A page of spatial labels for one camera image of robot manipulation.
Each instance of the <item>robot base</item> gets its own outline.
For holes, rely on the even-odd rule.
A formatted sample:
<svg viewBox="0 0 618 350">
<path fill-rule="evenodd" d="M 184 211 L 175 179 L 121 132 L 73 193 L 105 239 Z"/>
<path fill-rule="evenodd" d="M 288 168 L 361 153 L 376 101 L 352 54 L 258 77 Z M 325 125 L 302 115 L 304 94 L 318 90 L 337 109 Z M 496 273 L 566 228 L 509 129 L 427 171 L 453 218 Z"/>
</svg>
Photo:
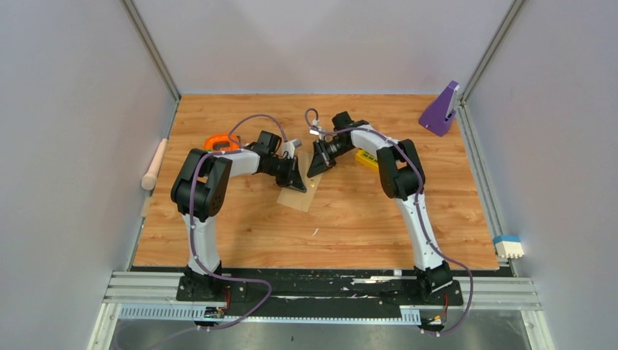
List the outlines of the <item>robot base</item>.
<svg viewBox="0 0 618 350">
<path fill-rule="evenodd" d="M 221 262 L 213 272 L 221 275 Z M 178 301 L 210 301 L 217 298 L 221 293 L 223 284 L 220 279 L 195 272 L 189 266 L 184 268 L 183 274 L 176 292 Z"/>
</svg>

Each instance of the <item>blue and white block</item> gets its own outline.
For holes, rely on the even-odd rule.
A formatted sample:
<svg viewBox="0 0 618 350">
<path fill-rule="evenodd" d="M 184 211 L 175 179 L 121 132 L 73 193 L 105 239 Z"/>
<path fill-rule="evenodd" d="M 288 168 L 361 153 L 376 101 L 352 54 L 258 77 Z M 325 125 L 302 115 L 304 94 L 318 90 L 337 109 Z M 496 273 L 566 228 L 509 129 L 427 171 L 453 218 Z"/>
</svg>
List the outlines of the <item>blue and white block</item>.
<svg viewBox="0 0 618 350">
<path fill-rule="evenodd" d="M 520 238 L 517 236 L 498 236 L 493 239 L 499 257 L 517 259 L 523 256 Z"/>
</svg>

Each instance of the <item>cardboard piece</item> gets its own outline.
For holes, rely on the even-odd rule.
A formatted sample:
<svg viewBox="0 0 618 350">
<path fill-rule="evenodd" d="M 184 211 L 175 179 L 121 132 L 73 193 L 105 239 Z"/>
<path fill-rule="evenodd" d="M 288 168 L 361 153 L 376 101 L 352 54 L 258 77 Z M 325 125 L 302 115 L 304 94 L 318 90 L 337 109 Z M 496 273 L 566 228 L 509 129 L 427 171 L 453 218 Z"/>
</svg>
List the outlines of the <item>cardboard piece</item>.
<svg viewBox="0 0 618 350">
<path fill-rule="evenodd" d="M 322 174 L 314 176 L 310 179 L 307 178 L 307 171 L 309 170 L 309 165 L 311 164 L 311 157 L 312 155 L 307 152 L 298 152 L 298 168 L 300 170 L 302 182 L 307 187 L 307 192 L 302 193 L 289 188 L 283 188 L 281 189 L 279 198 L 277 198 L 277 203 L 288 206 L 292 209 L 304 211 L 305 213 L 309 211 L 309 207 L 313 201 L 313 196 L 316 195 L 318 185 L 320 184 L 320 179 L 322 178 Z"/>
</svg>

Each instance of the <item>orange object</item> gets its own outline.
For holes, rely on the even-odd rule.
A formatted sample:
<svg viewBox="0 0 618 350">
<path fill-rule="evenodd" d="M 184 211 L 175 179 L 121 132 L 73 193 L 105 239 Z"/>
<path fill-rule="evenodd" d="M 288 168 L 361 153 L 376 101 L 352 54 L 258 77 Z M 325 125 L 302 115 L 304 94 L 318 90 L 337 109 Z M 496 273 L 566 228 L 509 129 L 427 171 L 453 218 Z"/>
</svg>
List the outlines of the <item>orange object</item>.
<svg viewBox="0 0 618 350">
<path fill-rule="evenodd" d="M 240 138 L 232 135 L 232 140 L 240 143 Z M 205 151 L 233 151 L 240 147 L 234 142 L 230 141 L 226 133 L 220 133 L 219 135 L 213 135 L 206 139 L 204 142 Z"/>
</svg>

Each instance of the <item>metal corner post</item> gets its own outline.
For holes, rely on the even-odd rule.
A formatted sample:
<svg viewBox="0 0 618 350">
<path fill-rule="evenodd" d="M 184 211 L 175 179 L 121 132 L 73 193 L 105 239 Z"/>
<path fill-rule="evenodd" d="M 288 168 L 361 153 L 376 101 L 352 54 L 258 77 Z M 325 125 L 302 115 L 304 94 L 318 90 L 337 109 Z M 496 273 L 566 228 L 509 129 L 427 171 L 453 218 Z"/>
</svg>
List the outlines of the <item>metal corner post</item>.
<svg viewBox="0 0 618 350">
<path fill-rule="evenodd" d="M 483 72 L 485 72 L 485 69 L 491 62 L 494 53 L 496 53 L 496 50 L 502 43 L 504 37 L 506 36 L 506 33 L 511 28 L 511 25 L 515 21 L 515 18 L 517 18 L 517 15 L 519 14 L 524 3 L 526 3 L 526 0 L 513 0 L 513 2 L 511 3 L 511 7 L 509 7 L 508 11 L 506 11 L 506 14 L 502 19 L 498 30 L 496 30 L 496 33 L 493 35 L 493 38 L 491 39 L 489 46 L 485 50 L 485 53 L 483 53 L 481 61 L 477 65 L 477 68 L 474 69 L 474 73 L 472 73 L 470 80 L 466 84 L 466 88 L 463 89 L 463 92 L 461 93 L 461 102 L 465 103 L 468 101 L 468 99 L 470 99 L 470 95 L 474 91 L 474 88 L 477 86 L 480 77 L 482 76 Z"/>
<path fill-rule="evenodd" d="M 146 50 L 148 50 L 150 58 L 152 58 L 152 62 L 157 67 L 159 74 L 161 74 L 161 77 L 163 78 L 165 86 L 168 88 L 170 95 L 172 95 L 173 99 L 176 101 L 176 103 L 178 103 L 181 97 L 180 92 L 176 87 L 176 84 L 174 83 L 167 66 L 163 62 L 161 54 L 159 54 L 159 51 L 155 46 L 155 42 L 152 41 L 152 37 L 148 33 L 148 29 L 146 29 L 146 24 L 144 24 L 144 21 L 141 19 L 135 3 L 133 2 L 133 0 L 120 0 L 120 3 L 127 11 L 127 15 L 131 19 L 131 22 L 133 22 L 133 25 L 135 26 L 136 31 L 141 38 L 141 41 L 144 43 Z"/>
</svg>

